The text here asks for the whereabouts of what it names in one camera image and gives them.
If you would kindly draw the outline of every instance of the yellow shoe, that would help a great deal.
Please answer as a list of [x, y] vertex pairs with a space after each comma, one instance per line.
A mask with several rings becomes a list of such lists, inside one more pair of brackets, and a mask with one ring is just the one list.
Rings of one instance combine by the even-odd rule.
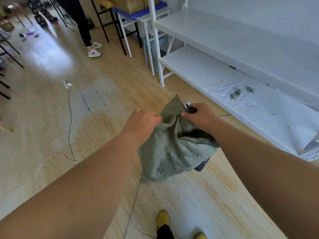
[[194, 239], [207, 239], [207, 237], [205, 236], [204, 233], [200, 232], [194, 237]]
[[163, 225], [170, 226], [169, 216], [168, 216], [167, 211], [161, 211], [157, 215], [157, 230], [160, 229]]

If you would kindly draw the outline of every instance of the white sneaker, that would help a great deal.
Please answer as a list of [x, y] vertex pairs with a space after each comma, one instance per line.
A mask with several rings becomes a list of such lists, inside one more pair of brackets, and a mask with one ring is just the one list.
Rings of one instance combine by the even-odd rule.
[[90, 57], [90, 58], [92, 58], [92, 57], [98, 57], [98, 56], [101, 55], [101, 53], [100, 53], [99, 51], [95, 50], [95, 49], [92, 49], [92, 51], [91, 51], [91, 52], [88, 52], [88, 54], [89, 54], [89, 57]]
[[98, 48], [101, 48], [103, 45], [100, 44], [100, 43], [97, 43], [97, 42], [93, 42], [93, 45], [92, 45], [92, 48], [94, 49], [98, 49]]

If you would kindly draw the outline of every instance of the green woven sack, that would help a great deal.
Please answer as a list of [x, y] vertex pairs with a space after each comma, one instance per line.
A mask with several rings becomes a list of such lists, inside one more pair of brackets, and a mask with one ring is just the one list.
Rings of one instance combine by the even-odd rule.
[[163, 122], [138, 149], [142, 181], [159, 181], [189, 171], [212, 156], [219, 147], [208, 133], [181, 117], [188, 112], [176, 95], [162, 110]]

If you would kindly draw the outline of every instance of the white metal shelving unit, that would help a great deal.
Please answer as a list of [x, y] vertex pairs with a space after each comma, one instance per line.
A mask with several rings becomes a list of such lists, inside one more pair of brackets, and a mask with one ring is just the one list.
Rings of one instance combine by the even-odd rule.
[[[181, 11], [156, 20], [154, 0], [149, 3], [162, 87], [175, 73], [280, 149], [319, 158], [319, 148], [304, 150], [319, 132], [315, 45], [190, 9], [188, 0]], [[161, 57], [158, 30], [185, 45], [170, 53], [171, 42]], [[164, 67], [171, 70], [165, 76]], [[246, 93], [247, 86], [255, 94]], [[243, 88], [240, 102], [225, 97], [229, 87]]]

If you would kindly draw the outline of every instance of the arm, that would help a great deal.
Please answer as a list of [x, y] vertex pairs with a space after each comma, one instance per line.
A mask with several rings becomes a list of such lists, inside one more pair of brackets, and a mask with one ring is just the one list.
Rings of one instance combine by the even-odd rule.
[[0, 221], [0, 238], [103, 238], [133, 157], [161, 121], [134, 111], [118, 136]]
[[288, 238], [319, 235], [319, 168], [241, 132], [218, 118], [208, 105], [182, 113], [210, 133], [262, 209]]

